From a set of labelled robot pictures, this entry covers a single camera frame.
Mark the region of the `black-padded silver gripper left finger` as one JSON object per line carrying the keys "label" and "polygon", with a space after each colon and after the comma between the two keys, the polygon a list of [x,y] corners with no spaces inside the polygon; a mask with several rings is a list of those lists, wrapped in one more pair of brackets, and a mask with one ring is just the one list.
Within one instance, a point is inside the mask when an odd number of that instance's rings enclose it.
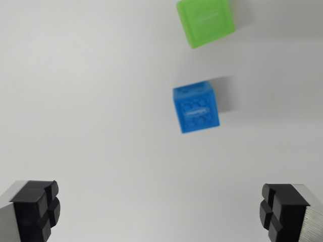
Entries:
{"label": "black-padded silver gripper left finger", "polygon": [[17,180],[1,195],[1,241],[48,241],[61,205],[58,183]]}

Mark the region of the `black-padded silver gripper right finger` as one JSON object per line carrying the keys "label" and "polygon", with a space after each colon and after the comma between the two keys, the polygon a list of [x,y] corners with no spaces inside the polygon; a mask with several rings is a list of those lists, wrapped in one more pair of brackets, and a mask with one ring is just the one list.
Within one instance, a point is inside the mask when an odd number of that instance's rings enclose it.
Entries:
{"label": "black-padded silver gripper right finger", "polygon": [[259,216],[273,242],[321,242],[322,202],[303,184],[264,184]]}

